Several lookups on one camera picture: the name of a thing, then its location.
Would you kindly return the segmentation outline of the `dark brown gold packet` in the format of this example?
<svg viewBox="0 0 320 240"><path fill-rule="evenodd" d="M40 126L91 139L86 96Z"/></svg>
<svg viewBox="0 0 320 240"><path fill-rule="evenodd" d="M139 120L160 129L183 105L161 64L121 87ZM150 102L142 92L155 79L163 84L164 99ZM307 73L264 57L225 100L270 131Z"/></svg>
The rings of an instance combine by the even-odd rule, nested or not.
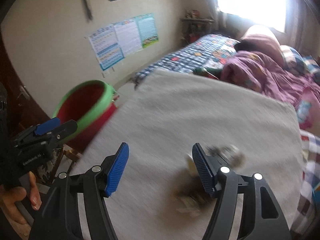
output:
<svg viewBox="0 0 320 240"><path fill-rule="evenodd" d="M199 216L214 201L210 194L204 190L200 178L193 178L182 185L174 193L173 200L177 203L177 212L191 217Z"/></svg>

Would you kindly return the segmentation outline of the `green plush toy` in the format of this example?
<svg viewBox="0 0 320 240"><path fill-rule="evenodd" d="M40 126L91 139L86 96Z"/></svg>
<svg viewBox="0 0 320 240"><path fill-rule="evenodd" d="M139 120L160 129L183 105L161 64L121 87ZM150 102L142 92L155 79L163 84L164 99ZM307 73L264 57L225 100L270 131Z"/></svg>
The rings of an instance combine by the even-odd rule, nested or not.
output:
<svg viewBox="0 0 320 240"><path fill-rule="evenodd" d="M194 75L207 77L215 80L220 79L221 73L222 73L222 69L215 69L215 68L197 67L193 70Z"/></svg>

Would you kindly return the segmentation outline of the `small cluttered side table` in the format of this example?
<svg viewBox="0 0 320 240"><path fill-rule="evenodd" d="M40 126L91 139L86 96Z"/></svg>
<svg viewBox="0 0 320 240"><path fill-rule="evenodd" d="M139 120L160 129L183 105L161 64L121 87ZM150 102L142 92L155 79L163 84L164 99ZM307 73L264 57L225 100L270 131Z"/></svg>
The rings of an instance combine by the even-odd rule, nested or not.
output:
<svg viewBox="0 0 320 240"><path fill-rule="evenodd" d="M201 17L198 10L186 10L180 18L182 24L182 46L187 46L204 35L210 34L215 20L209 17Z"/></svg>

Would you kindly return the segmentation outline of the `bright curtained window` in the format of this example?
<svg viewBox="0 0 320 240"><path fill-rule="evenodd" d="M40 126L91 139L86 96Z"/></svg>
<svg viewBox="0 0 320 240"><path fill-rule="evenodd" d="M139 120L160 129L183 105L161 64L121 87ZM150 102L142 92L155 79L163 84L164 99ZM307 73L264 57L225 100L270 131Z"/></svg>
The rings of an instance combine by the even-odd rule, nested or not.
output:
<svg viewBox="0 0 320 240"><path fill-rule="evenodd" d="M217 8L223 13L239 16L255 24L282 33L285 31L286 0L217 0Z"/></svg>

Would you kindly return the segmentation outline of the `teal number wall poster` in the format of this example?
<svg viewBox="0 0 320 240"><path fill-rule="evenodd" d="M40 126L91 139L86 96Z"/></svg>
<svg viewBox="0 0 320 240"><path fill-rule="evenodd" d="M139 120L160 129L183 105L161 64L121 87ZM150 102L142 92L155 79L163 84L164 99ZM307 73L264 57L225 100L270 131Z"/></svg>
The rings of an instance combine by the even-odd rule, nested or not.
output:
<svg viewBox="0 0 320 240"><path fill-rule="evenodd" d="M143 48L146 48L159 41L153 13L136 16L135 20Z"/></svg>

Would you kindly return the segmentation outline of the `dark brown wooden door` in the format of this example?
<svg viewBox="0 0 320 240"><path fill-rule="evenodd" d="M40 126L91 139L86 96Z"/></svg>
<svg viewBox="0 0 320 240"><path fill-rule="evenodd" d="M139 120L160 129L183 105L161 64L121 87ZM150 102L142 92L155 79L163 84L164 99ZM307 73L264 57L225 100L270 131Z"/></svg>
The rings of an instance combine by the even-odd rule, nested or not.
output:
<svg viewBox="0 0 320 240"><path fill-rule="evenodd" d="M35 102L14 70L1 41L1 83L7 90L9 138L14 139L30 126L42 124L49 116Z"/></svg>

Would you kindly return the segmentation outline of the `blue plaid cartoon bedsheet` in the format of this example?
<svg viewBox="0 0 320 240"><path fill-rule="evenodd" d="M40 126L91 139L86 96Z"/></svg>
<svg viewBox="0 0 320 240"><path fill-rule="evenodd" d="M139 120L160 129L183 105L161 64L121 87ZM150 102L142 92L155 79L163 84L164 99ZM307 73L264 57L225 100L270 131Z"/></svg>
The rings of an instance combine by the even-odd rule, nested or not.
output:
<svg viewBox="0 0 320 240"><path fill-rule="evenodd" d="M135 83L141 83L157 68L172 72L191 73L197 67L212 62L221 69L226 60L234 55L238 40L220 34L208 34L186 47L169 53L140 70L133 76Z"/></svg>

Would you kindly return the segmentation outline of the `red bin with green rim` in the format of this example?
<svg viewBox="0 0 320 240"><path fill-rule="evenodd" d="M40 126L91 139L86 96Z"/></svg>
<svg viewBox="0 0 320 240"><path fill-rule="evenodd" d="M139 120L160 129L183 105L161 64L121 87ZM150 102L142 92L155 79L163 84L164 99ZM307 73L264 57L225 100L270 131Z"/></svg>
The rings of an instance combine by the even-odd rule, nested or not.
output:
<svg viewBox="0 0 320 240"><path fill-rule="evenodd" d="M53 117L61 123L77 122L77 130L63 143L78 152L84 152L89 143L117 110L114 104L116 90L101 80L85 81L72 88L59 102Z"/></svg>

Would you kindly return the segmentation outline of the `grey patterned paper bag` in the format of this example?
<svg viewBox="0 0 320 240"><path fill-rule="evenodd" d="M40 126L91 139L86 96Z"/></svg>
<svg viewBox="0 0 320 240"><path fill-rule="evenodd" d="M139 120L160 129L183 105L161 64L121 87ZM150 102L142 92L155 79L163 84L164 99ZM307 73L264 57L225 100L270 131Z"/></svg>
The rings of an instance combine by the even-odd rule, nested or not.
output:
<svg viewBox="0 0 320 240"><path fill-rule="evenodd" d="M207 146L204 152L206 155L217 157L219 163L222 166L228 166L232 169L242 167L246 159L245 155L234 145L222 146L222 147ZM191 153L187 155L186 161L187 161L188 171L191 177L193 178L198 177L199 174L197 172Z"/></svg>

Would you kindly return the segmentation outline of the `grey towel mat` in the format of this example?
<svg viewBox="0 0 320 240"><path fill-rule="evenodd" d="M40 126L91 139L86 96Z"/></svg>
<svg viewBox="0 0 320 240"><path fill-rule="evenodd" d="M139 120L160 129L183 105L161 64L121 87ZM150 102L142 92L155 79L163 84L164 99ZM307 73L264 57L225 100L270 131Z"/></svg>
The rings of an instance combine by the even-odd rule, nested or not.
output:
<svg viewBox="0 0 320 240"><path fill-rule="evenodd" d="M296 111L229 83L157 70L92 140L72 174L86 172L129 145L117 191L106 205L119 239L201 239L213 205L199 216L178 212L175 194L189 179L193 144L233 145L245 155L239 174L260 173L292 224L302 184Z"/></svg>

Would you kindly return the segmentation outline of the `white chart wall poster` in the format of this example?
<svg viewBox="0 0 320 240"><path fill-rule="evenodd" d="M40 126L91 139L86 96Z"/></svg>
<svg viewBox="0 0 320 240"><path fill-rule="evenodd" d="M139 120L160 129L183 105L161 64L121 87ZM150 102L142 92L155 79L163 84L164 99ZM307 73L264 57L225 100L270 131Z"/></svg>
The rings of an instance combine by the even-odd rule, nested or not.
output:
<svg viewBox="0 0 320 240"><path fill-rule="evenodd" d="M137 22L134 18L129 18L113 25L124 57L142 50L142 42Z"/></svg>

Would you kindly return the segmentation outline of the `blue alphabet wall poster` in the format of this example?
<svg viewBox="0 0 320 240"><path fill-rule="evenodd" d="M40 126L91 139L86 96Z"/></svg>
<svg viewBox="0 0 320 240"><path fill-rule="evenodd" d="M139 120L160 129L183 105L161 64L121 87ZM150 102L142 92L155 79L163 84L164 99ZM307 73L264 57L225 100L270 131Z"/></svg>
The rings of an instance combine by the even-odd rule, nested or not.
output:
<svg viewBox="0 0 320 240"><path fill-rule="evenodd" d="M113 24L102 27L88 36L102 71L124 59Z"/></svg>

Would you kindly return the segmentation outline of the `pink pillow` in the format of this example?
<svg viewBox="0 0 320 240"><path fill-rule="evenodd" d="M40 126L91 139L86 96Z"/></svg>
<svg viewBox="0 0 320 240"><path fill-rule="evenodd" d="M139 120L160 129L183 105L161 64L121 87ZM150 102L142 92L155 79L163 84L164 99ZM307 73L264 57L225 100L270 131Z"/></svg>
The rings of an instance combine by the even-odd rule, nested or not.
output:
<svg viewBox="0 0 320 240"><path fill-rule="evenodd" d="M280 43L274 33L267 27L261 25L249 27L234 48L236 51L259 51L269 56L280 67L285 66Z"/></svg>

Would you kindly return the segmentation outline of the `blue plaid pillow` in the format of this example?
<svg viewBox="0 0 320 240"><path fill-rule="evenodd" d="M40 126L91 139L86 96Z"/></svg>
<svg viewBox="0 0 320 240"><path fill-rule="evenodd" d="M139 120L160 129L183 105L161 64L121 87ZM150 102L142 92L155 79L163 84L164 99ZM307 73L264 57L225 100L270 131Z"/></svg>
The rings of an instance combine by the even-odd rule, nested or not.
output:
<svg viewBox="0 0 320 240"><path fill-rule="evenodd" d="M319 73L319 65L312 56L302 57L294 48L281 45L285 67L284 69L291 72L295 76L303 76L306 74L315 75Z"/></svg>

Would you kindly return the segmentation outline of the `pink pouch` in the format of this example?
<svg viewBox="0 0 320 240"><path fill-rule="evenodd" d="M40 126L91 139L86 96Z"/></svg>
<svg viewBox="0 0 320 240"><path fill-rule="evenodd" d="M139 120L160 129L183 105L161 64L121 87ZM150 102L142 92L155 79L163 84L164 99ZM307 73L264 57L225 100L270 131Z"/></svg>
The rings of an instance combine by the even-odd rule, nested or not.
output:
<svg viewBox="0 0 320 240"><path fill-rule="evenodd" d="M319 128L319 91L315 88L308 86L303 90L297 118L301 129Z"/></svg>

